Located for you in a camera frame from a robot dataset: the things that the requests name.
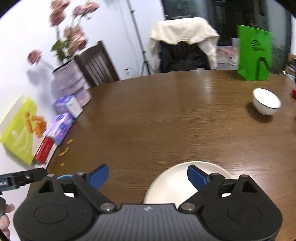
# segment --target green bag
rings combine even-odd
[[[247,81],[268,80],[272,58],[271,33],[259,28],[238,26],[240,57],[238,73]]]

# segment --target bowl rim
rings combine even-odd
[[[269,107],[269,106],[267,106],[267,105],[261,103],[261,102],[255,97],[255,95],[254,95],[254,91],[257,90],[257,89],[267,90],[267,91],[269,91],[270,93],[274,94],[274,95],[278,98],[278,100],[279,100],[279,102],[280,102],[280,106],[279,106],[278,108],[273,108],[273,107]],[[281,100],[280,100],[280,98],[279,98],[275,93],[271,92],[271,91],[268,90],[268,89],[265,89],[265,88],[255,88],[255,89],[253,89],[252,94],[253,94],[253,97],[255,98],[255,100],[257,100],[261,105],[264,105],[265,107],[267,107],[267,108],[269,108],[269,109],[278,110],[278,109],[281,108]]]

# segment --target red box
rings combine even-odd
[[[47,159],[52,157],[56,148],[57,146],[55,142],[49,137],[45,137],[34,157],[34,160],[45,164]]]

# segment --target red object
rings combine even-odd
[[[53,146],[54,141],[49,137],[45,137],[34,157],[34,160],[45,163]]]
[[[296,99],[296,90],[292,90],[292,95],[293,95],[294,98]]]

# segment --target flower vase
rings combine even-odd
[[[85,106],[91,99],[89,90],[85,89],[86,79],[75,60],[71,60],[53,71],[59,91],[64,95],[74,95],[81,106]]]

